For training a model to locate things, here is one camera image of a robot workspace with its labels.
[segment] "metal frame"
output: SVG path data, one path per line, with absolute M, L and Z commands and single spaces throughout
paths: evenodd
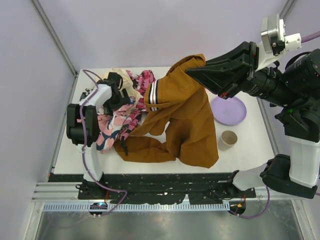
M 43 212 L 107 212 L 116 204 L 107 201 L 108 209 L 95 209 L 92 204 L 97 201 L 86 202 L 47 202 L 44 205 Z M 117 213 L 129 212 L 204 212 L 204 211 L 229 211 L 228 201 L 215 204 L 191 205 L 188 200 L 180 204 L 160 205 L 160 204 L 120 204 L 114 211 Z
M 43 22 L 45 28 L 47 29 L 50 37 L 52 38 L 53 42 L 55 43 L 56 47 L 58 48 L 59 52 L 62 54 L 63 59 L 65 60 L 65 63 L 68 65 L 72 75 L 76 77 L 77 71 L 71 62 L 67 51 L 65 50 L 64 46 L 62 45 L 54 27 L 52 26 L 49 18 L 47 17 L 46 12 L 44 11 L 41 3 L 39 0 L 30 0 L 32 5 L 34 6 L 35 11 L 38 13 L 38 16 L 40 17 L 41 21 Z
M 287 17 L 291 13 L 292 9 L 294 8 L 295 4 L 298 0 L 286 0 L 283 8 L 280 11 L 280 19 L 283 19 L 283 21 L 286 21 Z
M 70 60 L 67 51 L 64 49 L 55 29 L 53 28 L 50 20 L 48 19 L 42 5 L 40 4 L 39 0 L 30 0 L 32 5 L 34 6 L 36 12 L 38 13 L 41 21 L 45 25 L 46 29 L 48 30 L 49 35 L 51 36 L 53 42 L 55 43 L 56 47 L 58 48 L 59 52 L 61 53 L 63 59 L 65 60 L 66 64 L 68 65 L 71 73 L 74 76 L 72 88 L 70 90 L 70 95 L 68 99 L 68 103 L 71 102 L 73 93 L 76 88 L 76 83 L 78 79 L 78 73 L 75 69 L 72 61 Z M 294 5 L 296 4 L 297 0 L 287 0 L 285 5 L 280 11 L 280 18 L 286 19 L 290 14 L 291 10 L 293 9 Z M 276 143 L 275 135 L 271 129 L 271 123 L 267 118 L 267 108 L 266 103 L 262 100 L 258 99 L 258 104 L 260 107 L 260 111 L 262 114 L 262 118 L 264 120 L 264 124 L 267 129 L 267 133 L 270 139 L 270 143 L 275 154 L 279 153 L 279 147 Z M 54 156 L 52 159 L 51 168 L 55 167 L 58 152 L 60 149 L 60 144 L 62 140 L 62 135 L 64 133 L 65 123 L 62 123 L 59 138 L 56 144 Z M 88 200 L 78 200 L 78 190 L 75 188 L 75 185 L 78 184 L 77 182 L 39 182 L 35 187 L 35 191 L 32 197 L 32 204 L 33 204 L 33 211 L 31 214 L 30 222 L 26 231 L 25 240 L 34 240 L 36 237 L 36 233 L 38 230 L 38 226 L 41 223 L 41 215 L 43 209 L 46 204 L 51 204 L 53 206 L 58 206 L 59 204 L 67 204 L 67 205 L 77 205 L 78 204 L 85 204 L 88 202 L 97 202 L 97 200 L 88 201 Z M 267 191 L 264 187 L 259 187 L 255 189 L 256 191 L 256 198 L 248 198 L 247 201 L 262 201 L 267 199 Z M 300 224 L 300 228 L 303 234 L 303 237 L 308 240 L 315 240 L 315 235 L 310 228 L 308 216 L 304 209 L 304 204 L 302 198 L 295 197 L 283 193 L 279 193 L 276 191 L 270 191 L 271 199 L 272 200 L 292 200 L 292 204 L 295 209 L 295 214 L 297 216 L 298 222 Z

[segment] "gray wall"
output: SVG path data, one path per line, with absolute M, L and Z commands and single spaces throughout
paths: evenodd
M 40 0 L 76 69 L 169 66 L 260 41 L 285 0 Z
M 19 240 L 73 77 L 30 1 L 1 1 L 0 32 L 0 238 Z
M 303 37 L 319 31 L 319 9 L 319 0 L 299 0 L 286 20 L 286 32 L 292 34 L 301 33 L 301 36 Z M 303 48 L 301 48 L 299 51 L 288 54 L 288 56 L 283 58 L 282 62 L 286 63 L 291 57 L 300 52 L 320 49 L 320 38 L 306 42 L 302 46 Z M 306 200 L 304 205 L 309 216 L 312 230 L 316 234 L 315 239 L 320 239 L 320 197 L 316 196 L 312 200 Z

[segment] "pink floral fabric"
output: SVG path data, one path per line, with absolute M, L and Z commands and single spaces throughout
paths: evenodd
M 149 84 L 156 80 L 153 72 L 151 70 L 144 70 L 136 78 L 129 70 L 127 70 L 127 73 L 133 82 L 133 88 L 142 97 L 136 103 L 135 97 L 129 96 L 130 103 L 113 111 L 113 115 L 98 115 L 101 133 L 96 141 L 96 149 L 101 151 L 101 153 L 105 153 L 111 149 L 116 140 L 121 140 L 122 146 L 126 150 L 124 140 L 137 127 L 138 122 L 141 120 L 142 112 L 147 111 L 144 104 L 144 96 Z M 81 99 L 84 99 L 90 92 L 90 89 L 86 89 L 81 95 Z

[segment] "jacket sleeve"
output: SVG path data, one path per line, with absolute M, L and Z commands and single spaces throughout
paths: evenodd
M 163 78 L 148 86 L 144 95 L 144 104 L 148 111 L 157 111 L 185 102 L 201 87 L 185 70 L 205 65 L 203 54 L 187 56 L 174 64 Z

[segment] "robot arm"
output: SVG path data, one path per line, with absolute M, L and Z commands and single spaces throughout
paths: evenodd
M 277 60 L 301 47 L 300 34 L 286 36 L 283 20 L 276 15 L 262 20 L 261 38 L 258 45 L 243 42 L 186 73 L 223 99 L 243 91 L 283 108 L 275 118 L 289 136 L 291 158 L 280 154 L 260 167 L 235 171 L 233 186 L 245 191 L 266 185 L 312 199 L 320 167 L 320 49 L 304 53 L 295 62 L 301 54 L 296 56 L 281 73 Z M 266 67 L 271 63 L 276 67 Z
M 83 115 L 86 125 L 87 144 L 84 148 L 84 159 L 88 170 L 95 180 L 103 183 L 103 171 L 100 167 L 97 153 L 96 141 L 100 134 L 97 112 L 101 107 L 104 112 L 112 115 L 113 110 L 130 102 L 126 90 L 120 91 L 122 77 L 110 72 L 107 79 L 100 79 L 92 92 L 78 104 L 69 104 L 67 107 L 66 135 L 77 145 L 79 152 L 83 151 L 84 130 L 80 117 L 80 109 L 83 105 Z M 87 182 L 94 182 L 90 174 L 86 171 L 83 179 Z

